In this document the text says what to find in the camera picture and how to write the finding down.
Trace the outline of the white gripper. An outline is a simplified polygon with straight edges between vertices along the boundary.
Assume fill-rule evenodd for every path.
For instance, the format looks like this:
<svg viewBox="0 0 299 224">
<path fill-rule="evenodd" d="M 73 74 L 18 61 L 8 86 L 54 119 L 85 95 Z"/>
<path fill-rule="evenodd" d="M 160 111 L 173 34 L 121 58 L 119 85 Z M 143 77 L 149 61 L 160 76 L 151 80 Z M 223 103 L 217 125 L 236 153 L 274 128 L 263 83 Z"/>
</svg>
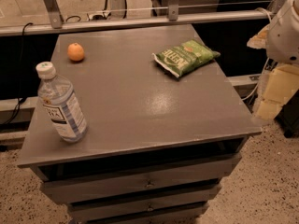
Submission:
<svg viewBox="0 0 299 224">
<path fill-rule="evenodd" d="M 274 119 L 299 91 L 299 0 L 287 0 L 269 26 L 250 38 L 247 46 L 266 47 L 267 56 L 279 63 L 267 74 L 253 108 L 257 119 Z"/>
</svg>

